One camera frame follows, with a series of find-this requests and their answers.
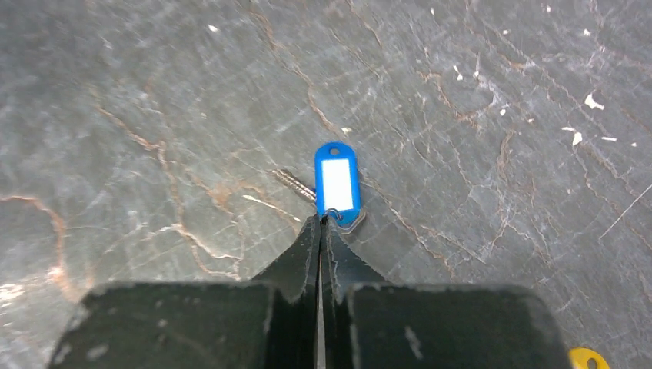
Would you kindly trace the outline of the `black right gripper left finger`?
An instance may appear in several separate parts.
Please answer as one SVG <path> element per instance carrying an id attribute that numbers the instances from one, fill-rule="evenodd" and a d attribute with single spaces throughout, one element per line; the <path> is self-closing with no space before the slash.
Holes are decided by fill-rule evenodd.
<path id="1" fill-rule="evenodd" d="M 241 282 L 121 282 L 91 289 L 50 368 L 314 368 L 321 226 Z"/>

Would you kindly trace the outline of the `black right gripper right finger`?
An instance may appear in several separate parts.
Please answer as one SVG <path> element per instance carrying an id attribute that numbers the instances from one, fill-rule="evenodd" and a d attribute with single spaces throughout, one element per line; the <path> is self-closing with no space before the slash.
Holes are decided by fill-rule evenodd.
<path id="1" fill-rule="evenodd" d="M 321 220 L 329 368 L 569 368 L 560 329 L 532 290 L 392 284 Z"/>

